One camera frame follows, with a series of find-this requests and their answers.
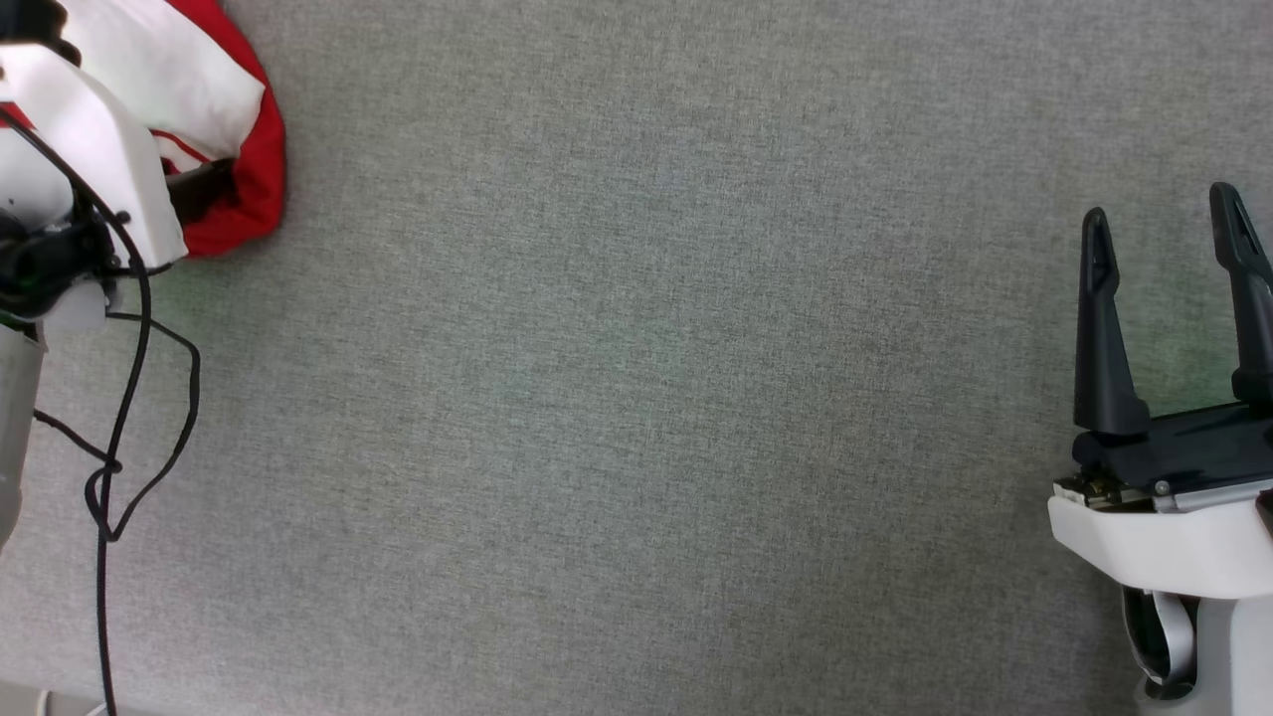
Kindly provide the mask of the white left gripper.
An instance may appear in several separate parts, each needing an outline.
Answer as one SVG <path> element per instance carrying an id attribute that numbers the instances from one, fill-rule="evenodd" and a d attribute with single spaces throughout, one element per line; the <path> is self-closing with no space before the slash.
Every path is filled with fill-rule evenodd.
<path id="1" fill-rule="evenodd" d="M 236 206 L 236 159 L 211 161 L 165 176 L 149 130 L 121 99 L 42 45 L 3 46 L 3 99 L 17 104 L 34 132 L 109 211 L 130 214 L 129 231 L 146 268 L 187 257 L 182 226 Z"/>

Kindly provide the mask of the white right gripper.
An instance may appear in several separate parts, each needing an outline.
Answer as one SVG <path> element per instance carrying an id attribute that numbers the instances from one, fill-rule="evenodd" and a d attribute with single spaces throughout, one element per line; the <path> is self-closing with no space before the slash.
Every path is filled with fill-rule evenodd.
<path id="1" fill-rule="evenodd" d="M 1235 186 L 1209 189 L 1214 259 L 1228 273 L 1239 403 L 1158 417 L 1138 396 L 1116 311 L 1120 271 L 1102 208 L 1082 223 L 1076 471 L 1054 484 L 1054 538 L 1146 591 L 1270 595 L 1272 268 Z"/>

